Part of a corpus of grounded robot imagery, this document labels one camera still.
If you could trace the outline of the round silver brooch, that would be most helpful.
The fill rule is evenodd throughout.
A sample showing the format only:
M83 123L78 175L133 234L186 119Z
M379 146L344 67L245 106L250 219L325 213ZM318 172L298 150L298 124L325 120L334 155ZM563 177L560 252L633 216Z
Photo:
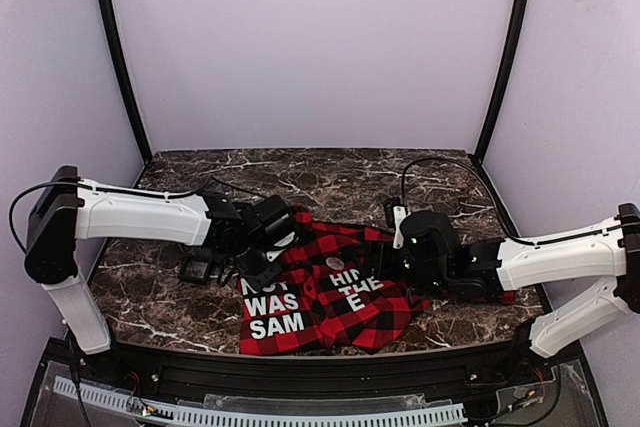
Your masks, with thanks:
M326 265L335 270L335 271L341 271L344 269L345 265L342 262L341 259L337 258L337 257L329 257L326 259Z

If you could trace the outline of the red black plaid shirt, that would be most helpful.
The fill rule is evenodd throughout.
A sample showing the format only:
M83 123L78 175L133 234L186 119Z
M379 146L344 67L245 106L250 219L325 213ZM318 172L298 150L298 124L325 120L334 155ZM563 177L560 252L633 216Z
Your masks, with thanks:
M361 272L366 243L389 241L393 232L318 221L302 207L295 207L294 213L301 237L278 257L280 275L262 290L243 279L239 282L241 354L281 355L337 347L375 353L401 337L433 300L451 297L409 297L398 284ZM329 257L341 259L344 269L329 268Z

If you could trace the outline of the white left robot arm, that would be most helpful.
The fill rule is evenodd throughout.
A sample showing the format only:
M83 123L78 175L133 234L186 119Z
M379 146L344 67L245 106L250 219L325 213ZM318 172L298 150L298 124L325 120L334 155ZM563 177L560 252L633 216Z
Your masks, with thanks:
M204 187L174 193L103 184L62 166L32 208L24 253L27 275L48 293L82 353L111 350L110 328L75 259L94 238L164 241L201 249L209 265L237 272L262 290L281 272L278 257L299 238L292 206L278 195L255 203Z

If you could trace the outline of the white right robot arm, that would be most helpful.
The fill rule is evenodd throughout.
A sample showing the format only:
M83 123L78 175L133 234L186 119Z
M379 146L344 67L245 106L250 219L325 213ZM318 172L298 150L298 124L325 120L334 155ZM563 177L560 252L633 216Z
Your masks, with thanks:
M595 278L583 293L526 322L515 336L519 349L541 358L639 310L639 209L632 203L581 229L471 244L461 243L444 213L410 213L395 204L386 214L393 236L366 243L361 272L378 280L404 280L433 297L494 302L532 285Z

